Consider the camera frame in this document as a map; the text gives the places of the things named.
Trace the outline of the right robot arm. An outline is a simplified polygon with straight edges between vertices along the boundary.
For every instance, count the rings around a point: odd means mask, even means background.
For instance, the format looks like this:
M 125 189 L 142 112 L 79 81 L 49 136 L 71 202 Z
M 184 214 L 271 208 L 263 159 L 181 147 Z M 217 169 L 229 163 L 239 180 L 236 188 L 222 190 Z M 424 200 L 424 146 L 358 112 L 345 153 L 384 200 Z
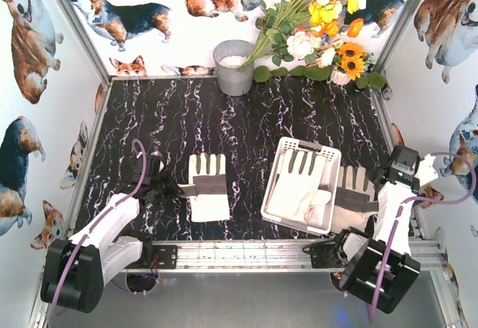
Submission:
M 409 218 L 420 181 L 417 151 L 394 147 L 387 163 L 378 169 L 375 186 L 378 215 L 373 234 L 349 227 L 339 234 L 334 254 L 344 270 L 332 279 L 336 288 L 366 303 L 368 318 L 391 313 L 420 273 L 411 257 Z

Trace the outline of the grey metal bucket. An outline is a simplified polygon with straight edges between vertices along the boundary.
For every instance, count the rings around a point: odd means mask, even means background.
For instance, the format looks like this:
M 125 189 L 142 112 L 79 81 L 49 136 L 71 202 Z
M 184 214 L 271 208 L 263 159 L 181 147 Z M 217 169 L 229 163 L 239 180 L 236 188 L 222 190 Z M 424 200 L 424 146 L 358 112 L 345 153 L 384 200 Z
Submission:
M 253 45 L 245 40 L 226 40 L 213 50 L 220 90 L 228 96 L 242 96 L 252 87 L 254 63 L 249 61 Z

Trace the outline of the right aluminium post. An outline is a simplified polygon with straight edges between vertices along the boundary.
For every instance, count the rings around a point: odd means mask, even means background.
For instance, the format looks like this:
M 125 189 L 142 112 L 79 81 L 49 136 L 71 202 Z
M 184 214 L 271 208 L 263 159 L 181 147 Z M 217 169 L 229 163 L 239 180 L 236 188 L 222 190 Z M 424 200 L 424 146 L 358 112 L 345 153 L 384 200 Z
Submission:
M 383 74 L 385 71 L 385 65 L 387 61 L 390 59 L 391 54 L 396 49 L 400 38 L 403 35 L 404 30 L 406 29 L 409 20 L 411 19 L 412 15 L 415 13 L 418 5 L 420 4 L 420 0 L 406 0 L 406 3 L 403 6 L 402 11 L 400 12 L 399 16 L 397 17 L 397 21 L 395 26 L 391 29 L 391 33 L 388 39 L 385 41 L 385 45 L 382 48 L 382 51 L 379 54 L 378 59 L 376 60 L 373 71 Z

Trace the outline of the aluminium front rail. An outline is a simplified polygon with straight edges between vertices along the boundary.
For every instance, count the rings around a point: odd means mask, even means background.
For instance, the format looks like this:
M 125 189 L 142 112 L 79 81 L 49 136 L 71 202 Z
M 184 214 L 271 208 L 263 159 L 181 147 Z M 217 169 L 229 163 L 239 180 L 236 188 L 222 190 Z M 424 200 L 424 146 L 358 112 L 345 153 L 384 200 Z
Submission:
M 266 241 L 155 241 L 159 245 L 176 245 L 178 272 L 298 272 L 311 269 L 340 271 L 342 261 L 332 253 L 333 245 L 324 240 Z M 113 275 L 122 271 L 149 272 L 151 269 L 127 269 L 132 261 L 116 251 L 106 258 L 113 265 Z

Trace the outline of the white glove grey palm patch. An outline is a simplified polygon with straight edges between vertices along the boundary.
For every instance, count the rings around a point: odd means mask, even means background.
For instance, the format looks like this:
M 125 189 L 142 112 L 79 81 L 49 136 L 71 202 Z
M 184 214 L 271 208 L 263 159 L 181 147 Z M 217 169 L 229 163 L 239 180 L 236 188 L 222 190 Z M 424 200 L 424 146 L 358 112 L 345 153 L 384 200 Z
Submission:
M 182 196 L 189 200 L 192 222 L 206 223 L 230 218 L 224 154 L 202 152 L 191 155 L 188 183 L 179 187 Z

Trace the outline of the left aluminium post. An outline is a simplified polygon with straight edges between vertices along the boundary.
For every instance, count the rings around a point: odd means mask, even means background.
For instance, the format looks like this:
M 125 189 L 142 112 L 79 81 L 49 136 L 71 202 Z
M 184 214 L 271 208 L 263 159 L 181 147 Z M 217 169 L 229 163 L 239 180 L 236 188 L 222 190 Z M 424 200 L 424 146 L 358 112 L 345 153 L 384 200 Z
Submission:
M 104 63 L 100 58 L 96 47 L 88 36 L 86 29 L 81 24 L 81 20 L 75 12 L 74 6 L 71 4 L 70 0 L 56 0 L 56 2 L 63 11 L 66 20 L 72 28 L 72 31 L 75 33 L 75 36 L 81 44 L 83 51 L 88 56 L 91 64 L 94 66 L 100 78 L 109 83 L 111 81 L 111 76 L 108 74 L 108 71 L 106 70 Z

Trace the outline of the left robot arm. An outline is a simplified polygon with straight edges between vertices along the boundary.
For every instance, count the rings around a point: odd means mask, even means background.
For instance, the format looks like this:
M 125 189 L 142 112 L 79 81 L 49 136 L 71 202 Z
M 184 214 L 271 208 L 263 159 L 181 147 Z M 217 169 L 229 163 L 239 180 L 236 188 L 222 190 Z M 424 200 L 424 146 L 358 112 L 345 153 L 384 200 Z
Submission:
M 76 234 L 50 244 L 40 299 L 90 313 L 105 286 L 127 267 L 175 268 L 176 246 L 156 246 L 149 234 L 129 224 L 157 198 L 180 193 L 159 154 L 140 154 L 134 173 L 106 207 Z

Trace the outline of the small white sunflower pot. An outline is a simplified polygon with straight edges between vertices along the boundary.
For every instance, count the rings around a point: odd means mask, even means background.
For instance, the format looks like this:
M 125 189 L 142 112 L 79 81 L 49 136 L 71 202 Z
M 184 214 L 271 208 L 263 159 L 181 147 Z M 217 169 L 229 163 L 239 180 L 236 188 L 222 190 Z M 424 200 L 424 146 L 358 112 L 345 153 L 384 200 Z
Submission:
M 340 71 L 339 68 L 337 68 L 336 66 L 332 68 L 329 79 L 332 83 L 340 86 L 346 85 L 350 81 L 352 81 L 352 79 L 346 72 Z

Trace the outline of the aluminium post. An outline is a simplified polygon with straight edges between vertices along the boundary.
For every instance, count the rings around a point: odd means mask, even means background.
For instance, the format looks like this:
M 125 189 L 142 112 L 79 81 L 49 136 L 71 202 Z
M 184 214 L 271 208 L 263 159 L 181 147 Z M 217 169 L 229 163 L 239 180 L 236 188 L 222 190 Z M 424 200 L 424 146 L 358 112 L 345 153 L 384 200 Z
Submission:
M 415 13 L 418 5 L 420 4 L 420 0 L 406 0 L 406 3 L 403 6 L 402 11 L 400 12 L 399 16 L 397 17 L 397 21 L 395 26 L 391 29 L 391 33 L 388 39 L 385 41 L 385 45 L 382 48 L 382 51 L 379 54 L 378 59 L 376 60 L 373 71 L 383 74 L 385 71 L 385 65 L 387 61 L 390 59 L 391 54 L 396 49 L 400 38 L 403 35 L 404 30 L 406 29 L 409 20 L 411 19 L 412 15 Z
M 63 11 L 66 20 L 72 28 L 72 31 L 75 33 L 75 36 L 81 44 L 83 51 L 88 56 L 91 64 L 94 66 L 100 78 L 109 83 L 111 81 L 111 76 L 108 74 L 108 71 L 106 70 L 104 63 L 100 58 L 96 47 L 88 36 L 86 29 L 81 24 L 81 20 L 75 12 L 74 6 L 71 4 L 70 0 L 56 0 L 56 2 Z

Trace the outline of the artificial flower bouquet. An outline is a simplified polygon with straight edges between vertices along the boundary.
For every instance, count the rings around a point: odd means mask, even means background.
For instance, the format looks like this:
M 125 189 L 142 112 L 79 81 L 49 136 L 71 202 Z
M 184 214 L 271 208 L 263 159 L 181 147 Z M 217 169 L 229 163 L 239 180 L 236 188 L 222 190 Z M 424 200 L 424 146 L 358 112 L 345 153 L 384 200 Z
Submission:
M 257 40 L 244 66 L 260 58 L 330 66 L 341 44 L 347 14 L 366 8 L 367 0 L 259 0 Z

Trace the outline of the white perforated storage basket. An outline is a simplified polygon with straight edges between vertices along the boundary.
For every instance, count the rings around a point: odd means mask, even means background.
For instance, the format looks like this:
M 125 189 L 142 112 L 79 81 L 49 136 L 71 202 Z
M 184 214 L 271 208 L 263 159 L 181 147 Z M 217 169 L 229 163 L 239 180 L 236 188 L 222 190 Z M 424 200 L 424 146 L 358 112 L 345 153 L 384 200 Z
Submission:
M 341 152 L 292 137 L 279 140 L 264 194 L 264 220 L 312 235 L 331 231 Z

